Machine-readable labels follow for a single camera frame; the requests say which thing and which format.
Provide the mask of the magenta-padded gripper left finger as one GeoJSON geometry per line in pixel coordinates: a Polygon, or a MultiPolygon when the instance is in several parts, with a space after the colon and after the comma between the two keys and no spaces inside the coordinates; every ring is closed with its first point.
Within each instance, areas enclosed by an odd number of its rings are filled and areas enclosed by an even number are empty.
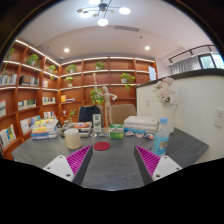
{"type": "Polygon", "coordinates": [[[81,185],[92,155],[92,146],[88,145],[69,156],[57,156],[44,167],[44,170],[77,185],[81,185]]]}

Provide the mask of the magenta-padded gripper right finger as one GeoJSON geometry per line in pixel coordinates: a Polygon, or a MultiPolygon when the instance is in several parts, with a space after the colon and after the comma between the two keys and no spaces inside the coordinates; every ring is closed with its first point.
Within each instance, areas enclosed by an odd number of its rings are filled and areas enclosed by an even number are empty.
{"type": "Polygon", "coordinates": [[[134,156],[145,185],[182,169],[169,156],[158,156],[138,145],[134,146],[134,156]]]}

